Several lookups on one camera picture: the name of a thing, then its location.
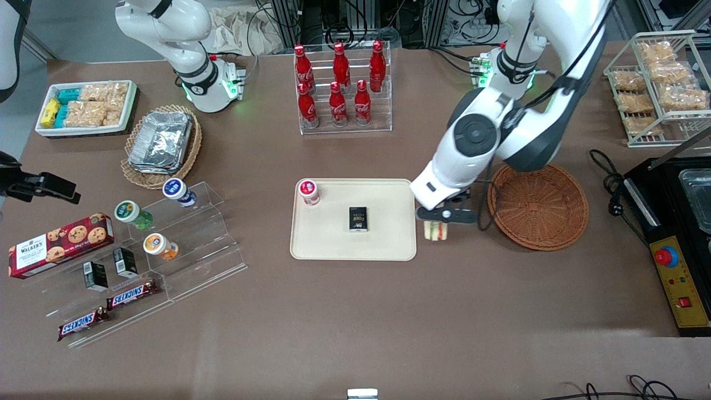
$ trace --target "brown wicker basket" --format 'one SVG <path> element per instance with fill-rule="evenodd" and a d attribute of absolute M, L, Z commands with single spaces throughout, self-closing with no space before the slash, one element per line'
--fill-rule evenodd
<path fill-rule="evenodd" d="M 142 174 L 141 172 L 136 172 L 133 168 L 131 168 L 128 159 L 121 161 L 121 170 L 124 172 L 124 176 L 126 177 L 126 179 L 128 179 L 130 182 L 151 190 L 160 190 L 163 188 L 163 183 L 165 183 L 165 181 L 167 181 L 168 179 L 172 177 L 184 179 L 188 172 L 190 172 L 190 169 L 193 167 L 193 164 L 195 164 L 195 159 L 198 157 L 198 152 L 200 151 L 200 143 L 203 141 L 203 133 L 202 129 L 200 128 L 198 118 L 196 118 L 195 114 L 193 114 L 192 111 L 183 107 L 182 105 L 164 105 L 162 107 L 156 108 L 153 111 L 184 112 L 193 118 L 193 129 L 191 130 L 190 142 L 188 143 L 188 148 L 186 150 L 185 160 L 183 161 L 183 167 L 180 168 L 180 171 L 178 171 L 174 175 Z M 143 118 L 141 118 L 141 120 L 136 124 L 136 126 L 134 126 L 134 129 L 131 131 L 129 138 L 126 141 L 126 146 L 124 147 L 126 149 L 126 155 L 131 154 L 131 149 L 133 148 L 134 143 L 136 142 L 136 135 L 141 130 L 141 126 L 143 126 L 143 121 L 145 121 L 145 119 L 146 116 L 144 115 Z"/>
<path fill-rule="evenodd" d="M 488 207 L 496 225 L 516 243 L 534 250 L 554 251 L 582 236 L 589 216 L 585 193 L 562 168 L 517 173 L 501 167 L 489 185 Z"/>

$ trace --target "table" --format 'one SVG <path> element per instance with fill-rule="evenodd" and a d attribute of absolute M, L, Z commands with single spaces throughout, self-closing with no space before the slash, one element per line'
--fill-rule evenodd
<path fill-rule="evenodd" d="M 608 45 L 598 76 L 620 46 Z M 302 137 L 291 63 L 262 58 L 244 101 L 198 113 L 203 146 L 187 182 L 205 180 L 225 197 L 225 222 L 249 268 L 82 349 L 55 343 L 40 300 L 20 280 L 1 279 L 4 399 L 342 399 L 355 387 L 378 388 L 384 400 L 538 399 L 577 392 L 567 382 L 628 391 L 626 374 L 709 396 L 711 341 L 676 337 L 648 249 L 608 215 L 604 174 L 587 156 L 601 149 L 625 172 L 664 153 L 624 146 L 604 80 L 582 98 L 555 159 L 590 205 L 573 246 L 529 251 L 496 228 L 471 226 L 450 226 L 449 240 L 432 243 L 418 223 L 410 262 L 305 261 L 289 255 L 295 183 L 414 179 L 471 83 L 435 54 L 396 51 L 392 132 Z M 541 65 L 554 64 L 546 53 Z M 50 83 L 133 80 L 138 116 L 189 106 L 165 62 L 48 67 Z M 2 244 L 110 212 L 124 198 L 160 199 L 122 176 L 125 139 L 32 134 L 25 168 L 76 182 L 82 201 L 7 201 Z"/>

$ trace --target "red switch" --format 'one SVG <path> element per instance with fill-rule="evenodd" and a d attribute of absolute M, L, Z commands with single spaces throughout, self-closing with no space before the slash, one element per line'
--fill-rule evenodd
<path fill-rule="evenodd" d="M 679 255 L 671 246 L 664 246 L 654 252 L 654 261 L 665 267 L 674 268 L 679 264 Z"/>
<path fill-rule="evenodd" d="M 679 298 L 679 307 L 681 307 L 681 308 L 691 307 L 691 300 L 689 298 Z"/>

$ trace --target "coca-cola bottle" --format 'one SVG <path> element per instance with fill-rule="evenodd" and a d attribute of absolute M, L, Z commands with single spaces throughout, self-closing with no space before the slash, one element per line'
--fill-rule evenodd
<path fill-rule="evenodd" d="M 306 58 L 306 51 L 300 44 L 294 46 L 294 54 L 296 54 L 296 77 L 299 83 L 306 83 L 309 88 L 309 93 L 316 92 L 316 81 L 314 81 L 314 70 L 311 68 L 311 61 Z"/>
<path fill-rule="evenodd" d="M 316 115 L 314 98 L 309 94 L 309 86 L 306 83 L 300 83 L 296 89 L 299 91 L 299 112 L 304 120 L 302 125 L 306 129 L 319 126 L 319 117 Z"/>
<path fill-rule="evenodd" d="M 364 127 L 370 124 L 370 95 L 368 94 L 368 84 L 363 79 L 356 84 L 358 92 L 355 94 L 355 120 L 358 125 Z"/>
<path fill-rule="evenodd" d="M 333 76 L 341 86 L 341 92 L 348 93 L 351 91 L 351 66 L 345 55 L 346 48 L 343 43 L 336 42 L 333 49 L 336 51 L 336 58 L 333 59 Z"/>
<path fill-rule="evenodd" d="M 383 89 L 385 80 L 385 56 L 383 56 L 383 42 L 373 41 L 373 55 L 370 57 L 370 90 L 379 93 Z"/>
<path fill-rule="evenodd" d="M 341 86 L 338 82 L 331 82 L 331 98 L 328 99 L 331 104 L 331 118 L 333 124 L 337 127 L 345 127 L 348 124 L 348 115 L 346 114 L 346 99 L 341 93 Z"/>

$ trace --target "red cookie box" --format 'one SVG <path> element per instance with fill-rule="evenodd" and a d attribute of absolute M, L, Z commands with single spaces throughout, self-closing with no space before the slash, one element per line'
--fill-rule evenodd
<path fill-rule="evenodd" d="M 8 275 L 25 279 L 114 243 L 111 218 L 98 213 L 10 247 Z"/>

